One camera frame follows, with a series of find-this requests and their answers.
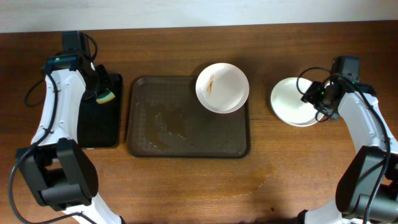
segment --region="white wall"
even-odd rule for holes
[[[0,0],[0,32],[398,19],[398,0]]]

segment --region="food stain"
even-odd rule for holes
[[[207,84],[207,88],[206,88],[206,96],[209,99],[210,95],[211,95],[211,91],[213,89],[213,82],[214,82],[214,75],[211,75],[209,83]]]
[[[180,110],[167,110],[164,105],[146,105],[145,137],[147,142],[156,147],[159,151],[168,151],[170,146],[160,140],[162,129],[172,135],[176,134],[186,139],[185,117]]]

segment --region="wooden table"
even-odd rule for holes
[[[267,99],[281,79],[334,57],[361,58],[360,77],[379,94],[380,108],[398,135],[398,22],[87,31],[98,43],[96,64],[124,78],[120,145],[86,150],[99,176],[99,192],[127,223],[237,223],[290,218],[334,198],[354,157],[339,121],[296,128],[280,121]],[[6,190],[16,149],[29,145],[41,106],[24,106],[46,59],[62,49],[60,32],[0,35],[0,222],[15,223]],[[252,149],[244,159],[135,159],[126,149],[132,81],[142,75],[198,75],[206,66],[238,66],[250,82]],[[322,80],[324,73],[310,74]],[[40,86],[31,100],[45,95]],[[54,218],[16,175],[20,212],[38,222]],[[64,223],[75,223],[73,219]]]

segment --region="gray tray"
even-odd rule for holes
[[[241,158],[250,150],[246,104],[235,112],[207,110],[196,77],[142,77],[133,85],[127,149],[134,157]]]

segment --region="sponge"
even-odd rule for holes
[[[98,104],[107,103],[115,98],[115,95],[111,90],[106,89],[103,93],[96,97],[96,101]]]

